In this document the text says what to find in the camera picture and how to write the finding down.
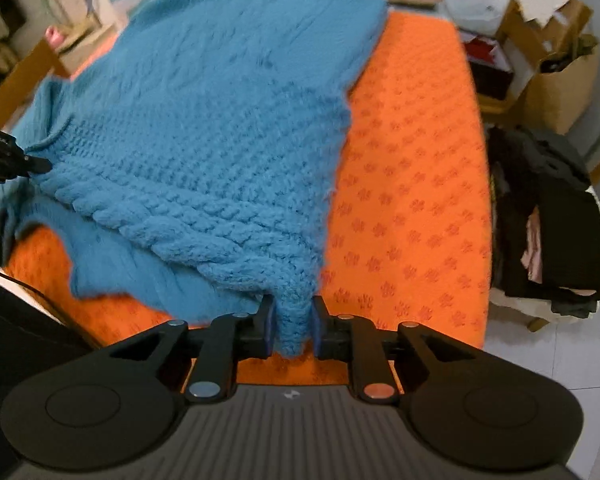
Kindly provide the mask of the blue knitted sweater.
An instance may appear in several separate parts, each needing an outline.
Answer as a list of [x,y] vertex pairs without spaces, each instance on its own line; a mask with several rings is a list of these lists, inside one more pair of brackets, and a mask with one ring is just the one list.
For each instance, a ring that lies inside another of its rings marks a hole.
[[50,171],[0,185],[0,266],[42,224],[80,298],[193,324],[274,299],[274,346],[310,336],[348,93],[386,0],[151,0],[14,128]]

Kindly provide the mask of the brown paper bag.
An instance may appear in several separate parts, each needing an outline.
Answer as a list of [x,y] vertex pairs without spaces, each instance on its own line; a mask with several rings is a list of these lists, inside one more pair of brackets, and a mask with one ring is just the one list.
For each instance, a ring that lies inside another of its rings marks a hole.
[[600,40],[591,34],[543,60],[524,90],[521,123],[564,136],[591,103],[599,65]]

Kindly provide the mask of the orange patterned mat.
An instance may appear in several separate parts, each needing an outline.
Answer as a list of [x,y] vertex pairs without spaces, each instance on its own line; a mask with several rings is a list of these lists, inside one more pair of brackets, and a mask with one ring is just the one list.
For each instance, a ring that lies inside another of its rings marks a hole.
[[[382,330],[416,322],[473,347],[486,331],[491,266],[489,170],[475,91],[455,28],[388,9],[370,59],[348,93],[327,219],[320,296],[333,315]],[[0,266],[52,300],[102,344],[174,316],[127,294],[80,298],[61,238],[38,224]],[[286,356],[241,362],[243,384],[327,385],[343,365],[309,339]]]

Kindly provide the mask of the pile of dark clothes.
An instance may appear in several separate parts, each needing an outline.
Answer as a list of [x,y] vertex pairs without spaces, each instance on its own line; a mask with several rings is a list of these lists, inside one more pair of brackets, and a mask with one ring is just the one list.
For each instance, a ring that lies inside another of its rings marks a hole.
[[589,318],[600,302],[600,204],[577,150],[556,133],[492,127],[486,152],[493,289]]

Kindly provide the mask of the wooden side table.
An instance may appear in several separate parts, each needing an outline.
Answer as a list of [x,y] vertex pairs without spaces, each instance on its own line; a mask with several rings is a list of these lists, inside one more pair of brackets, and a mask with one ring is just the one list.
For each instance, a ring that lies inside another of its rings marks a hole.
[[48,75],[70,77],[59,55],[41,39],[0,85],[0,129]]

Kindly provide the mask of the black box with red cloth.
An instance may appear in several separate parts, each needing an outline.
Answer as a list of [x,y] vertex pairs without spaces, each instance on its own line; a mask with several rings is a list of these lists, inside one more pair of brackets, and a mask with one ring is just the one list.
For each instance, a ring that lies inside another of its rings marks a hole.
[[460,29],[466,58],[480,96],[504,101],[514,79],[514,70],[501,45],[488,36]]

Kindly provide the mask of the pink small toy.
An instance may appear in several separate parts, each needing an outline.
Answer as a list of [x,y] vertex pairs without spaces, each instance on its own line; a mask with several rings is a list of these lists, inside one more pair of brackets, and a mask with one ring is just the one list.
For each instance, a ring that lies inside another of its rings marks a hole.
[[64,44],[67,40],[66,34],[55,26],[47,27],[44,37],[48,45],[54,51],[61,51],[64,48]]

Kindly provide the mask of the wooden chair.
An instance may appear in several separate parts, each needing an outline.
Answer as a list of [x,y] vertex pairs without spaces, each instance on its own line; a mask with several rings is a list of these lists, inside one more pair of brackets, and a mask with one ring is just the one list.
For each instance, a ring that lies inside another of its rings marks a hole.
[[479,96],[483,119],[565,134],[591,103],[600,40],[581,0],[509,0],[495,40],[513,69],[504,100]]

